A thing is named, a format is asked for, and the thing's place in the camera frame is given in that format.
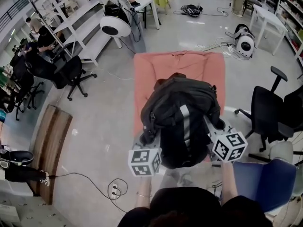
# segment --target wooden board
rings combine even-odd
[[[56,175],[64,140],[71,124],[72,116],[48,105],[35,140],[32,167],[44,170],[49,175]],[[53,202],[55,179],[50,180],[50,186],[44,183],[31,182],[30,186],[36,194],[41,195],[47,204]]]

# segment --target white cube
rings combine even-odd
[[[224,162],[238,160],[248,143],[242,132],[218,135],[213,146],[213,152]]]
[[[134,176],[154,176],[161,165],[160,149],[130,150],[128,165]]]

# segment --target power strip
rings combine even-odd
[[[117,184],[113,184],[113,188],[112,188],[112,191],[111,191],[111,199],[116,199],[116,198],[118,198],[118,196],[117,195],[114,195],[113,194],[113,192],[115,193],[115,194],[117,194],[117,188],[118,188],[118,185]]]

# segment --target pink chair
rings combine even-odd
[[[134,135],[142,129],[140,114],[153,93],[158,79],[167,79],[178,72],[187,78],[205,81],[217,87],[217,99],[221,114],[225,106],[225,62],[221,53],[180,51],[141,53],[134,57]]]

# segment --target blue chair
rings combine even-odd
[[[264,212],[287,204],[292,196],[296,167],[284,159],[269,163],[233,163],[238,194],[258,202]]]

